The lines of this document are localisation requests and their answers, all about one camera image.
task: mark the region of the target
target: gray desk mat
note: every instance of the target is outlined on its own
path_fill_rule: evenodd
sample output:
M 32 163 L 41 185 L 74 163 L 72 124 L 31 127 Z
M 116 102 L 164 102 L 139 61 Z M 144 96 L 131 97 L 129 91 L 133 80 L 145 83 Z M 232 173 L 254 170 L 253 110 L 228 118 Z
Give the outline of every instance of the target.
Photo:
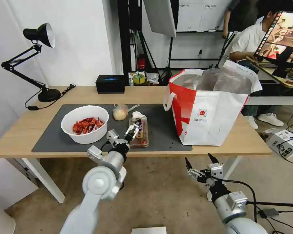
M 99 141 L 92 144 L 78 144 L 74 142 L 69 135 L 65 134 L 61 129 L 61 121 L 68 112 L 77 107 L 85 105 L 67 104 L 62 105 L 57 114 L 54 116 L 49 126 L 46 128 L 32 152 L 86 152 L 91 145 L 100 148 L 106 141 L 104 136 Z M 109 120 L 107 129 L 115 129 L 120 138 L 123 138 L 129 124 L 129 118 L 132 112 L 123 121 L 116 121 L 113 118 L 114 105 L 98 105 L 107 110 Z M 162 104 L 142 104 L 135 108 L 146 115 L 149 132 L 149 146 L 132 148 L 130 151 L 191 151 L 192 146 L 184 146 L 181 144 L 177 135 L 174 117 L 171 110 L 165 111 Z M 106 145 L 104 151 L 111 149 L 111 145 Z

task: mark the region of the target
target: white shirt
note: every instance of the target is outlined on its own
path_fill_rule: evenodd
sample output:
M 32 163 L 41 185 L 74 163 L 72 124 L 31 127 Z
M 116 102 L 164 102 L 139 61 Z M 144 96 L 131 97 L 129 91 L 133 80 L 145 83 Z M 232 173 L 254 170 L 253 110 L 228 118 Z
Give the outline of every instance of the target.
M 262 23 L 257 23 L 244 29 L 234 39 L 230 53 L 234 52 L 256 52 L 266 32 L 262 29 Z

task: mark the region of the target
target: red crayfish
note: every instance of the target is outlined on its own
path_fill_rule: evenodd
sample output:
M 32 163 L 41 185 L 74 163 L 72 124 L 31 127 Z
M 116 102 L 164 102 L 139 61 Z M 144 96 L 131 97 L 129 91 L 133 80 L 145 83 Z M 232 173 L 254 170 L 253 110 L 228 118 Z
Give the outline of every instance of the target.
M 73 132 L 77 133 L 77 135 L 86 134 L 91 132 L 93 129 L 99 129 L 103 126 L 103 124 L 104 122 L 99 118 L 85 118 L 81 121 L 76 121 L 73 126 Z

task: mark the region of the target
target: food label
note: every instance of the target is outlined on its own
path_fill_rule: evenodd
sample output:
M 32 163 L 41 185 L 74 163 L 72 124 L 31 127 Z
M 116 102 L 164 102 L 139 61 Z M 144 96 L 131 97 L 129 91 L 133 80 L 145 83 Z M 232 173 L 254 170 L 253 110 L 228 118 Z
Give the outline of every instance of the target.
M 139 124 L 139 132 L 138 132 L 136 137 L 137 138 L 142 138 L 143 137 L 143 123 L 142 122 Z

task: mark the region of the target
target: black tissue box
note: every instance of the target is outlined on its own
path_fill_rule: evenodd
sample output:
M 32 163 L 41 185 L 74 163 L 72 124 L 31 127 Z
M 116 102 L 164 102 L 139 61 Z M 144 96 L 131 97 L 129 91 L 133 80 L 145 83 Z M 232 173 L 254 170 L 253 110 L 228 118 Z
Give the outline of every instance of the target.
M 99 94 L 125 92 L 123 75 L 99 75 L 95 84 Z

